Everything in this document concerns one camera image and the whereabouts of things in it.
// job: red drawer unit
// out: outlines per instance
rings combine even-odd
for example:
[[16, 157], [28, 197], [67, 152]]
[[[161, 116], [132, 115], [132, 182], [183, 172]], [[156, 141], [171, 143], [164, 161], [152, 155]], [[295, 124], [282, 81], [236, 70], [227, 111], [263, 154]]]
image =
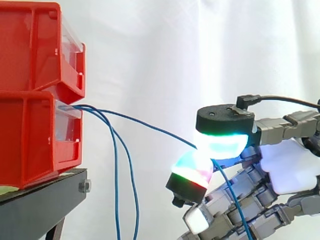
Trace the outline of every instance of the red drawer unit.
[[82, 161], [82, 111], [46, 91], [0, 91], [0, 186], [24, 189]]
[[85, 46], [53, 2], [0, 1], [0, 91], [85, 96]]

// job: glowing led sensor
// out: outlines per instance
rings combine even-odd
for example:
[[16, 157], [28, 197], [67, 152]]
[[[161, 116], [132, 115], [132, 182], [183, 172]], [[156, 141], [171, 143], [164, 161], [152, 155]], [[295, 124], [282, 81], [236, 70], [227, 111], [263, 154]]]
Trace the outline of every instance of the glowing led sensor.
[[245, 149], [248, 135], [206, 135], [200, 132], [195, 134], [196, 147], [205, 156], [211, 159], [223, 160], [238, 157]]
[[198, 150], [192, 150], [178, 160], [172, 168], [172, 173], [207, 189], [213, 170], [214, 165], [210, 158]]

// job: metal bolt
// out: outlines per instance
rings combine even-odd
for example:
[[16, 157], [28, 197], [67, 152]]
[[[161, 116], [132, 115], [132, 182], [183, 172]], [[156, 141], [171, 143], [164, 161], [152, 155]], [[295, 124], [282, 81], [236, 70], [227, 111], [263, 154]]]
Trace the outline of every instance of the metal bolt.
[[91, 191], [91, 180], [86, 179], [79, 183], [79, 192], [80, 193], [90, 193]]

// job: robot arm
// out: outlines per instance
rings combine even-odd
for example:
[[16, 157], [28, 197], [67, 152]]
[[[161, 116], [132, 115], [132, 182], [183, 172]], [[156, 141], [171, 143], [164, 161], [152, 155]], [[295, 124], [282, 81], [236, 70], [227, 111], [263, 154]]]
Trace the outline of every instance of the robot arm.
[[[234, 161], [235, 164], [242, 163], [244, 169], [239, 171], [230, 182], [252, 237], [260, 240], [272, 235], [276, 229], [289, 225], [296, 216], [313, 216], [320, 213], [320, 176], [317, 176], [317, 185], [314, 189], [292, 196], [286, 204], [272, 206], [279, 195], [275, 193], [268, 173], [261, 168], [262, 154], [258, 147], [275, 145], [283, 140], [296, 138], [302, 139], [304, 146], [319, 157], [320, 113], [298, 111], [283, 118], [252, 121], [254, 114], [247, 111], [248, 106], [252, 104], [241, 107], [238, 103], [239, 98], [237, 105], [219, 105], [200, 109], [196, 128], [199, 132], [214, 132], [217, 129], [217, 131], [228, 130], [231, 126], [232, 131], [238, 130], [249, 135], [245, 150], [237, 161]], [[235, 127], [237, 119], [240, 119], [238, 129]], [[248, 239], [226, 184], [207, 194], [202, 203], [193, 205], [185, 213], [183, 220], [190, 231], [181, 236], [180, 240]]]
[[[238, 172], [231, 182], [254, 239], [271, 236], [278, 228], [291, 224], [296, 216], [320, 213], [320, 183], [313, 190], [292, 196], [286, 204], [270, 207], [278, 195], [259, 163]], [[179, 240], [248, 239], [226, 184], [210, 192], [203, 203], [191, 207], [183, 220], [191, 231]], [[207, 226], [198, 234], [192, 233]]]

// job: white wall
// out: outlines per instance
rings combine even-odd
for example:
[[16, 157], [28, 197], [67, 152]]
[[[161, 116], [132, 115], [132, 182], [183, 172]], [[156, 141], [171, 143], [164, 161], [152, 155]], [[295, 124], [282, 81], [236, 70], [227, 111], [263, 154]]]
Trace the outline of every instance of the white wall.
[[[193, 140], [198, 108], [234, 103], [241, 94], [320, 98], [320, 20], [316, 0], [61, 0], [87, 46], [88, 103], [136, 117]], [[266, 102], [258, 118], [303, 108]], [[186, 210], [171, 205], [170, 168], [189, 148], [110, 117], [132, 155], [141, 208], [140, 240], [174, 240]], [[119, 148], [120, 221], [132, 239], [134, 199]], [[88, 114], [82, 167], [92, 192], [66, 219], [63, 240], [115, 240], [114, 155], [108, 128]], [[219, 173], [211, 188], [221, 184]], [[299, 217], [270, 240], [318, 239], [317, 217]]]

